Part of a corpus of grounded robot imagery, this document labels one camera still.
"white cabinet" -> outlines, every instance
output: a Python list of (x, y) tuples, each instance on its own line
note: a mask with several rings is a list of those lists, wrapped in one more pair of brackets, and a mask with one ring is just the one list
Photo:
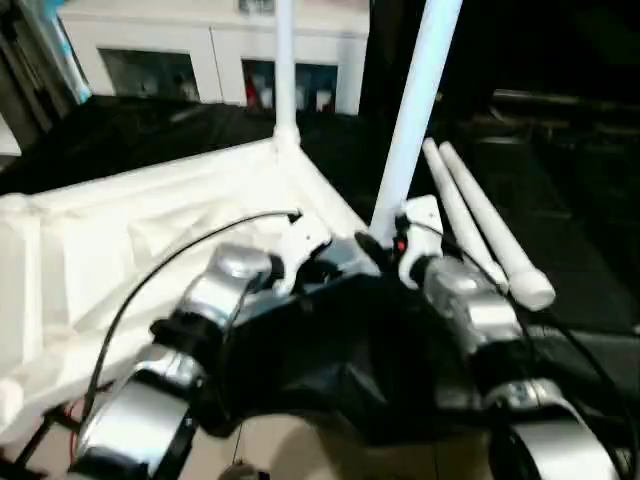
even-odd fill
[(207, 27), (94, 19), (64, 27), (93, 93), (222, 100)]
[[(92, 92), (275, 104), (275, 21), (238, 0), (71, 0), (59, 14)], [(369, 0), (298, 0), (297, 102), (357, 113)]]

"black fabric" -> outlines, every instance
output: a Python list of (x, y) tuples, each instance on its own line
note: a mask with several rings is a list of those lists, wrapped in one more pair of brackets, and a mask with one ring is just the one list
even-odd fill
[[(370, 445), (487, 427), (443, 322), (419, 293), (392, 279), (335, 282), (237, 327), (228, 341), (229, 417), (212, 407), (210, 392), (199, 418), (218, 436), (269, 413), (295, 414)], [(439, 403), (456, 388), (463, 404)]]
[[(390, 141), (389, 129), (366, 119), (329, 114), (301, 114), (298, 121), (306, 153), (354, 210), (368, 220), (382, 177)], [(273, 126), (274, 117), (270, 114), (227, 105), (93, 97), (0, 174), (0, 193), (42, 192), (263, 139), (272, 134)], [(624, 182), (620, 183), (620, 178), (616, 177), (619, 183), (613, 184), (616, 188), (612, 189), (607, 176), (598, 173), (598, 169), (604, 167), (585, 169), (581, 159), (590, 162), (595, 154), (589, 154), (591, 150), (582, 145), (580, 148), (575, 148), (575, 145), (569, 148), (557, 144), (553, 138), (542, 138), (535, 132), (530, 134), (515, 127), (494, 132), (478, 125), (447, 123), (434, 125), (431, 133), (437, 140), (453, 141), (463, 154), (465, 162), (533, 262), (549, 274), (558, 293), (553, 306), (558, 320), (579, 333), (580, 339), (596, 355), (627, 398), (638, 402), (640, 408), (640, 339), (634, 333), (639, 323), (639, 293), (637, 276), (629, 274), (640, 269), (637, 260), (640, 258), (637, 256), (639, 242), (633, 241), (633, 238), (638, 238), (634, 236), (638, 234), (638, 217), (635, 213), (637, 203), (633, 205), (636, 197), (628, 191), (638, 181), (638, 168), (632, 162), (633, 152), (637, 150), (626, 149), (624, 145), (616, 150), (622, 158), (617, 162), (619, 170), (616, 170), (616, 174)], [(599, 151), (598, 155), (601, 162), (611, 158), (606, 151)], [(420, 158), (411, 195), (434, 192), (426, 162)], [(608, 196), (602, 197), (602, 192), (607, 192)], [(607, 210), (612, 198), (618, 202), (617, 206)], [(376, 290), (379, 297), (390, 296), (388, 292), (381, 293), (379, 285), (369, 287)], [(357, 373), (356, 377), (351, 378), (357, 380), (356, 387), (365, 386), (367, 379), (374, 378), (371, 376), (373, 373), (381, 375), (375, 377), (374, 385), (376, 388), (384, 386), (384, 399), (398, 400), (398, 405), (407, 405), (403, 402), (411, 402), (412, 399), (393, 397), (396, 387), (397, 395), (405, 395), (401, 393), (402, 388), (413, 382), (412, 385), (417, 389), (416, 398), (426, 402), (419, 406), (411, 404), (419, 407), (419, 411), (425, 415), (423, 423), (419, 424), (425, 428), (422, 435), (483, 425), (485, 419), (478, 414), (478, 397), (470, 373), (441, 322), (430, 316), (422, 316), (418, 320), (417, 316), (413, 316), (415, 312), (406, 311), (411, 305), (409, 302), (395, 314), (389, 314), (386, 322), (376, 321), (371, 325), (363, 323), (362, 319), (366, 318), (363, 312), (371, 311), (365, 304), (370, 302), (371, 305), (378, 305), (376, 301), (379, 299), (371, 291), (363, 294), (361, 286), (354, 289), (354, 300), (342, 302), (345, 305), (343, 314), (333, 312), (327, 315), (329, 320), (338, 315), (335, 318), (341, 318), (342, 323), (328, 321), (317, 337), (309, 338), (315, 343), (314, 348), (308, 351), (317, 353), (317, 356), (305, 359), (305, 352), (296, 350), (293, 337), (287, 335), (281, 339), (271, 339), (269, 328), (263, 326), (265, 323), (257, 322), (256, 331), (264, 329), (263, 338), (270, 340), (261, 340), (263, 346), (253, 354), (247, 352), (251, 354), (247, 358), (263, 363), (265, 358), (271, 357), (270, 361), (264, 361), (265, 365), (287, 367), (271, 375), (286, 376), (294, 370), (303, 374), (301, 369), (307, 367), (318, 371), (323, 359), (338, 355), (343, 363), (334, 365), (342, 365), (341, 371), (349, 375)], [(357, 298), (360, 298), (362, 307), (350, 305)], [(392, 306), (393, 303), (378, 305), (380, 311)], [(407, 319), (398, 320), (405, 313)], [(348, 315), (355, 319), (353, 324)], [(535, 323), (536, 316), (527, 315), (527, 319)], [(431, 332), (422, 337), (412, 335), (415, 332), (409, 327), (415, 328), (420, 322), (428, 324), (428, 328), (435, 329), (437, 333)], [(297, 327), (296, 322), (285, 318), (275, 324), (281, 324), (282, 328), (274, 332), (286, 331), (292, 335), (297, 332), (296, 328), (301, 328)], [(368, 333), (359, 338), (358, 331), (363, 335), (364, 332)], [(304, 337), (305, 332), (296, 334)], [(562, 378), (563, 388), (575, 392), (612, 418), (619, 414), (610, 392), (603, 390), (600, 380), (566, 341), (547, 329), (534, 330), (532, 334), (546, 362), (545, 371)], [(248, 348), (240, 346), (242, 338), (252, 335), (255, 333), (239, 329), (233, 340), (236, 348)], [(417, 338), (435, 340), (422, 343), (416, 341)], [(318, 343), (321, 341), (327, 344), (338, 341), (343, 347), (338, 345), (336, 350), (323, 349)], [(298, 355), (295, 361), (283, 364), (285, 358), (278, 345), (292, 348), (291, 354)], [(368, 371), (365, 367), (373, 368), (373, 364), (367, 362), (345, 366), (347, 357), (340, 355), (357, 353), (358, 350), (353, 350), (356, 345), (365, 351), (375, 351), (377, 365), (384, 368)], [(385, 348), (388, 348), (386, 355), (381, 353), (385, 352)], [(424, 362), (416, 362), (413, 355), (424, 355)], [(388, 365), (379, 360), (381, 358), (386, 358)], [(407, 370), (403, 364), (412, 367)], [(233, 368), (247, 382), (256, 378), (253, 364), (242, 365), (236, 357), (234, 365)], [(341, 383), (344, 379), (341, 376), (326, 378), (335, 379), (337, 383), (331, 388), (340, 394), (344, 393), (341, 389), (346, 388), (345, 385), (350, 385)], [(252, 390), (243, 381), (238, 382), (231, 388), (243, 392), (242, 395), (238, 394), (243, 401), (264, 401), (261, 404), (264, 408), (270, 405), (268, 402), (273, 392), (263, 382), (256, 383), (262, 385), (260, 391)], [(349, 398), (359, 398), (364, 402), (365, 391), (356, 388), (353, 391), (356, 397)], [(292, 399), (299, 399), (296, 396), (299, 391), (292, 389), (289, 392), (291, 395), (283, 398), (291, 402), (289, 406), (294, 406)], [(376, 398), (372, 396), (366, 400), (369, 410), (365, 411), (376, 415), (382, 412), (381, 425), (389, 426), (393, 432), (397, 426), (391, 425), (391, 419), (398, 412), (385, 410), (387, 407), (379, 410)], [(313, 402), (321, 411), (323, 408), (336, 408), (324, 400), (317, 401), (315, 397)], [(248, 403), (245, 403), (245, 407), (247, 412), (251, 411)], [(341, 407), (351, 411), (355, 408), (353, 405)], [(354, 415), (358, 428), (362, 428), (372, 441), (381, 441), (380, 432), (368, 425), (368, 414), (356, 412)], [(223, 422), (218, 419), (213, 423)], [(415, 432), (411, 426), (406, 428), (407, 431), (395, 430), (395, 435), (398, 438), (411, 438)]]

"red wire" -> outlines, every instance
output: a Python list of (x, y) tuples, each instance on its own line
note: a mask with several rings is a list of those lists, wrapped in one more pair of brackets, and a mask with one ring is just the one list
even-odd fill
[[(69, 418), (73, 418), (73, 409), (76, 407), (80, 400), (75, 400), (71, 405), (65, 408), (65, 413)], [(73, 463), (73, 452), (76, 448), (76, 433), (71, 432), (69, 435), (69, 463)]]

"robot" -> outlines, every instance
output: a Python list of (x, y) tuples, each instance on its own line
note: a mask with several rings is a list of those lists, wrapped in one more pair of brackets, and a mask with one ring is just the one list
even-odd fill
[[(436, 233), (442, 231), (442, 225), (435, 198), (407, 202), (396, 220), (395, 259), (380, 269), (387, 273), (340, 275), (322, 268), (320, 286), (316, 281), (311, 293), (300, 288), (299, 281), (311, 278), (309, 267), (323, 263), (322, 252), (332, 241), (319, 219), (306, 215), (295, 220), (271, 252), (220, 244), (173, 314), (154, 323), (154, 342), (140, 351), (133, 366), (91, 412), (67, 477), (176, 479), (198, 427), (228, 436), (243, 418), (261, 412), (304, 412), (311, 419), (317, 414), (333, 418), (328, 425), (340, 428), (348, 424), (357, 431), (368, 422), (362, 422), (349, 406), (335, 407), (340, 405), (339, 391), (325, 390), (325, 397), (335, 396), (334, 408), (327, 409), (323, 395), (313, 387), (289, 394), (291, 382), (279, 384), (282, 379), (272, 370), (252, 388), (250, 380), (230, 378), (246, 367), (234, 372), (227, 362), (234, 362), (247, 350), (263, 351), (264, 345), (257, 340), (260, 332), (278, 331), (295, 322), (327, 322), (327, 312), (342, 309), (342, 300), (350, 299), (356, 305), (387, 289), (384, 277), (390, 276), (396, 288), (435, 311), (434, 318), (454, 333), (460, 355), (473, 365), (481, 407), (499, 419), (492, 446), (496, 478), (616, 478), (606, 450), (553, 380), (529, 376), (526, 368), (504, 368), (526, 363), (518, 357), (526, 349), (526, 338), (514, 306), (490, 276), (443, 255), (441, 236)], [(366, 236), (358, 240), (375, 257), (376, 242)], [(269, 306), (234, 327), (250, 297)], [(304, 311), (305, 299), (319, 311), (296, 318)], [(252, 324), (257, 333), (252, 334)], [(353, 333), (349, 328), (343, 332)], [(273, 368), (266, 363), (256, 377)], [(307, 374), (302, 367), (295, 375), (302, 381)], [(375, 374), (371, 378), (384, 382)], [(376, 437), (371, 432), (365, 435)]]

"white pvc pipe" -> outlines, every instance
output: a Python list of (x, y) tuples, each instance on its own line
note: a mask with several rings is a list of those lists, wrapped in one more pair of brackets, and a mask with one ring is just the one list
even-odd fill
[[(504, 276), (500, 265), (493, 261), (489, 249), (480, 235), (471, 213), (460, 195), (453, 178), (438, 152), (438, 147), (432, 138), (427, 138), (422, 144), (422, 151), (427, 159), (431, 176), (438, 189), (440, 201), (447, 213), (451, 229), (460, 245), (467, 254), (480, 264), (482, 269), (500, 286), (503, 292), (508, 291), (509, 282)], [(465, 257), (465, 261), (475, 268), (473, 262)]]
[(276, 0), (276, 140), (300, 143), (296, 125), (293, 0)]
[(556, 296), (553, 286), (545, 274), (531, 263), (453, 146), (449, 142), (443, 143), (440, 154), (504, 268), (514, 298), (532, 311), (551, 305)]
[(409, 192), (461, 5), (462, 0), (428, 0), (422, 12), (370, 226), (371, 235), (383, 247), (393, 242), (394, 217)]

